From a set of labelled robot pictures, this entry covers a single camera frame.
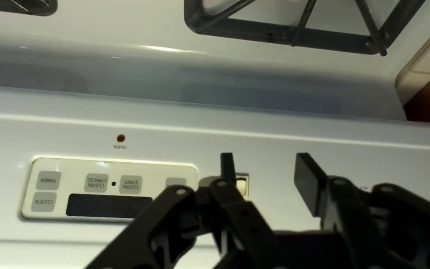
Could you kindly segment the white stove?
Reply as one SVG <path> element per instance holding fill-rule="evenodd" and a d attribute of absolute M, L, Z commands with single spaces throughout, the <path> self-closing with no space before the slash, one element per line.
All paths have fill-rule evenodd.
<path fill-rule="evenodd" d="M 430 201 L 430 124 L 396 85 L 430 39 L 426 0 L 386 56 L 192 32 L 184 0 L 57 0 L 0 12 L 0 269 L 83 269 L 166 188 L 232 152 L 273 230 L 319 228 L 296 154 L 364 191 Z M 296 26 L 307 0 L 232 19 Z M 317 0 L 307 28 L 369 35 L 354 0 Z"/>

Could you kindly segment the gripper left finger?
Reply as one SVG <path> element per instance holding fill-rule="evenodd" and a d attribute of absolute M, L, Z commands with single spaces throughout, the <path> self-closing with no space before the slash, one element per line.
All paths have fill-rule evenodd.
<path fill-rule="evenodd" d="M 214 269 L 274 269 L 274 232 L 237 190 L 233 155 L 220 158 L 219 177 L 167 187 L 85 269 L 175 269 L 204 234 L 220 253 Z"/>

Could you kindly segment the black burner grate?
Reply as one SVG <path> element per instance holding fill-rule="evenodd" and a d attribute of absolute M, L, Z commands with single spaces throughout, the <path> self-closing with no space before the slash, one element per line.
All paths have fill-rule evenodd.
<path fill-rule="evenodd" d="M 57 0 L 0 0 L 0 12 L 49 16 L 57 8 Z"/>
<path fill-rule="evenodd" d="M 268 44 L 306 47 L 346 53 L 380 56 L 394 43 L 426 0 L 400 0 L 377 27 L 366 0 L 354 0 L 369 35 L 331 32 L 307 28 L 317 0 L 307 0 L 296 26 L 232 19 L 231 16 L 255 0 L 237 0 L 221 12 L 210 15 L 202 7 L 202 0 L 184 0 L 184 21 L 194 33 Z"/>

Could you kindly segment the white rocker switch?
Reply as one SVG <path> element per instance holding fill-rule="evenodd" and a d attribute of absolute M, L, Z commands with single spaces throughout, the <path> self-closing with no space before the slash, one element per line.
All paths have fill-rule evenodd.
<path fill-rule="evenodd" d="M 249 197 L 249 174 L 247 173 L 236 173 L 236 186 L 237 190 L 244 198 Z"/>

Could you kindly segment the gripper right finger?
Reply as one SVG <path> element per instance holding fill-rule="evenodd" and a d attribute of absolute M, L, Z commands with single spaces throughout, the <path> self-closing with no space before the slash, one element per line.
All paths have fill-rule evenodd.
<path fill-rule="evenodd" d="M 294 184 L 323 230 L 341 235 L 352 269 L 430 269 L 430 201 L 391 183 L 364 191 L 297 153 Z"/>

